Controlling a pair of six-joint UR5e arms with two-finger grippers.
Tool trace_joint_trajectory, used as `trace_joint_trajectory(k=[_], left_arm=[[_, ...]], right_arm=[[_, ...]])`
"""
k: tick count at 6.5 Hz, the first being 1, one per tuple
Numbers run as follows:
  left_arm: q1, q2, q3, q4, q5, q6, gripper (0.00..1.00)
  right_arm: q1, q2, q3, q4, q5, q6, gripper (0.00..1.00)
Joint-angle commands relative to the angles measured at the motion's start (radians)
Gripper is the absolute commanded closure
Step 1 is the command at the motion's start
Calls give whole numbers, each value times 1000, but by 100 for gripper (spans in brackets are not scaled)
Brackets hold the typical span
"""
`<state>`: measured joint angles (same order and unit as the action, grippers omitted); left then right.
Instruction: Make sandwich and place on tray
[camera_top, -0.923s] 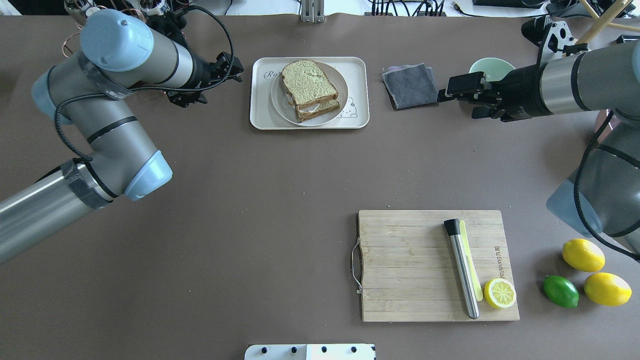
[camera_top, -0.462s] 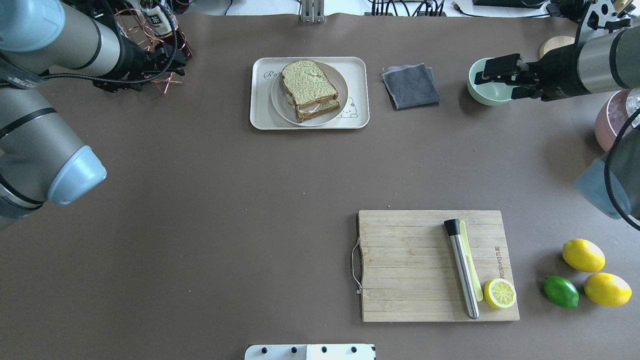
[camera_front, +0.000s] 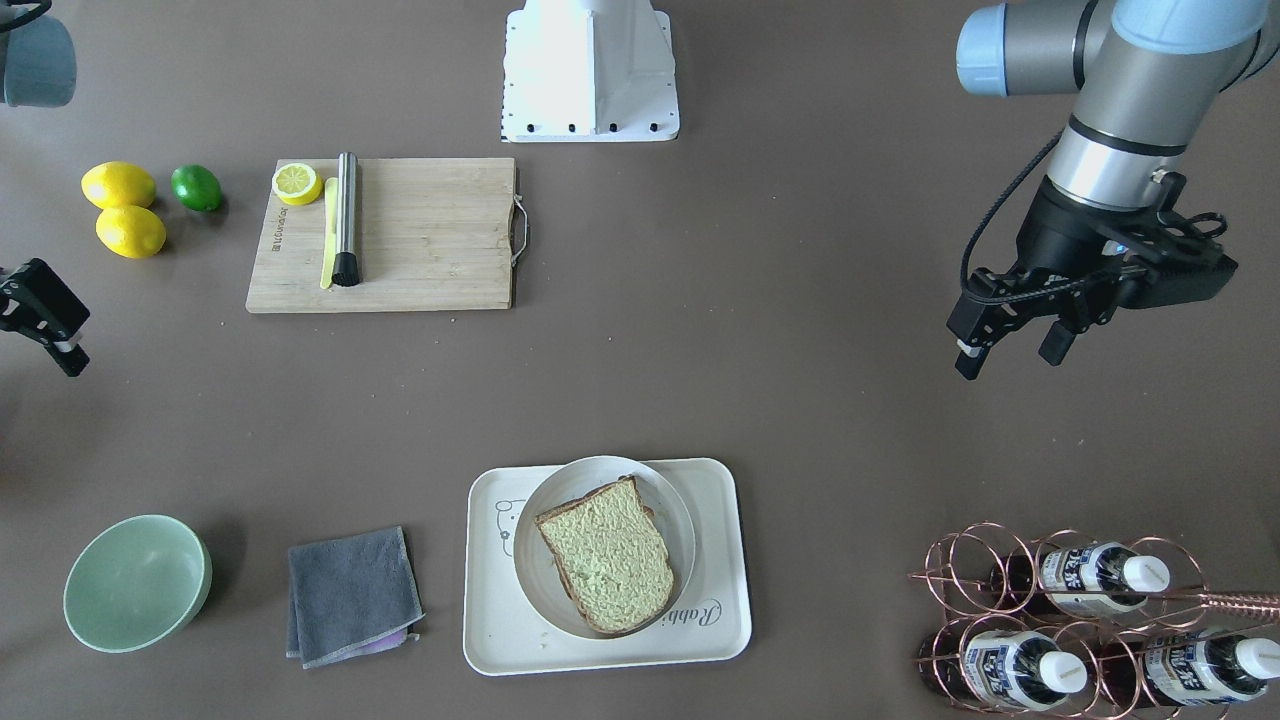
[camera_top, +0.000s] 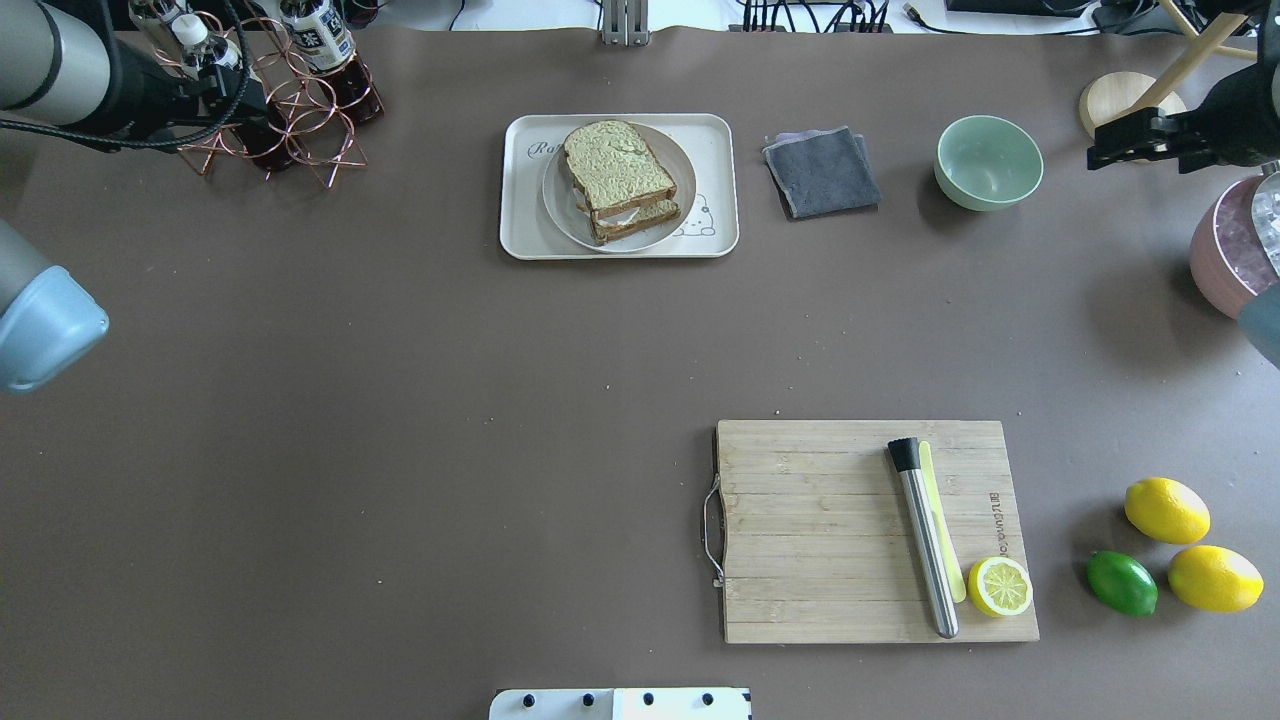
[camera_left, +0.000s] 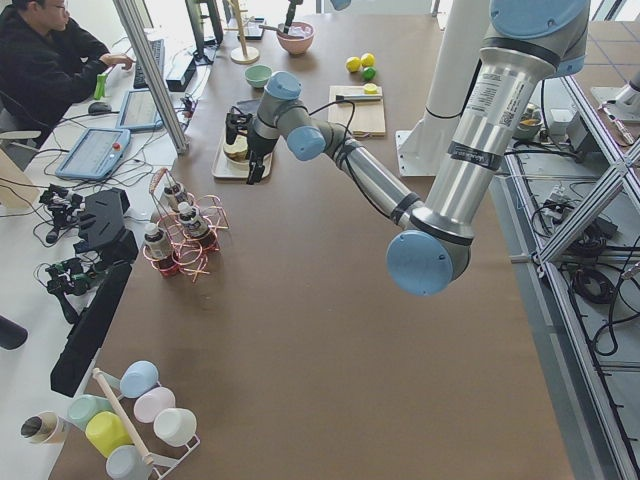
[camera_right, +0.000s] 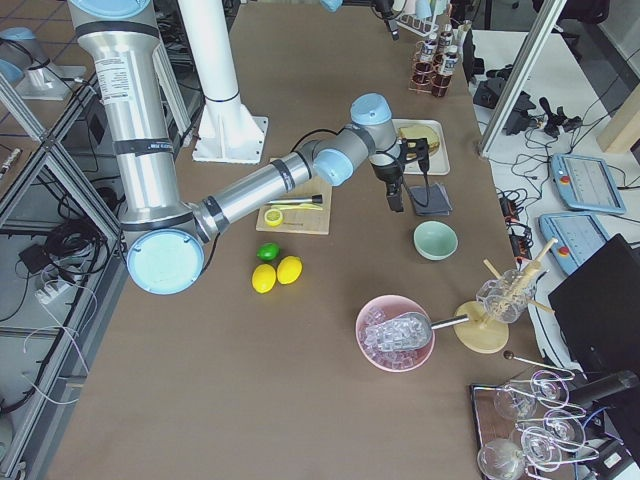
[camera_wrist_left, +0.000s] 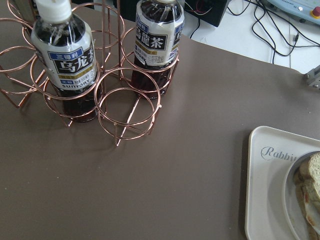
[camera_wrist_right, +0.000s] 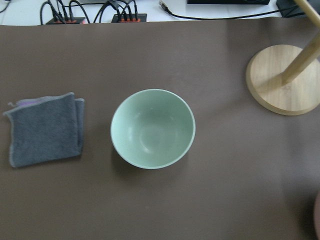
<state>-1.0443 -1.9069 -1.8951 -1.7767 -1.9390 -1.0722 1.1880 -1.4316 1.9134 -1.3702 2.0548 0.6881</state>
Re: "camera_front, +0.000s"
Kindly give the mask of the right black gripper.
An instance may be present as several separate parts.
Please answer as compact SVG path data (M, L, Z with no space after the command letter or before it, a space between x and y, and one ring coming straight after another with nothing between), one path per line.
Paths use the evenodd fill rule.
M78 334L91 313L67 283L40 258L3 274L3 332L45 341L45 350L68 375L78 377L90 356Z

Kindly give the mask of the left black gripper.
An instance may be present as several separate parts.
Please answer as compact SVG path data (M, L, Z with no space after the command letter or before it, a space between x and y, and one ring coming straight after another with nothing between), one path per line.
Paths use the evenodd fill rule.
M984 214L960 259L960 296L947 328L957 340L955 369L965 380L978 378L1005 336L1042 316L1055 323L1038 355L1060 366L1078 336L1108 323L1120 309L1114 270L1125 249L1107 241L1100 225L1139 211L1076 202L1043 179L1015 238L1012 265L1005 272L974 266L978 241L1011 192L1005 190Z

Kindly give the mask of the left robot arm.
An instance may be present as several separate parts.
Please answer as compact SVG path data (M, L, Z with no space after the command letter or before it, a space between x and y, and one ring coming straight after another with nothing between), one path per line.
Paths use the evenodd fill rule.
M1002 273L970 269L947 325L955 364L975 379L1006 334L1052 316L1039 355L1116 310L1212 299L1236 263L1217 213L1175 209L1181 158L1215 99L1277 55L1275 1L1024 1L974 12L956 70L974 95L1075 94L1065 128L1038 154L1044 178Z

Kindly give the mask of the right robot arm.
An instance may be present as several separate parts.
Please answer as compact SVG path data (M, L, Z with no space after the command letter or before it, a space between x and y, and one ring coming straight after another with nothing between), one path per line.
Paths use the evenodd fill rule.
M67 27L49 15L51 8L50 1L3 3L3 102L10 108L61 108L74 96L76 47ZM45 260L3 269L3 332L40 345L70 378L90 364L81 346L90 316Z

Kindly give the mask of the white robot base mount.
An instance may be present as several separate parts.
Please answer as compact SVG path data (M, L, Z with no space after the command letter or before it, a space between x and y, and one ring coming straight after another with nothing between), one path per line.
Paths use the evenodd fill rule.
M678 137L669 15L649 1L527 1L506 18L500 140Z

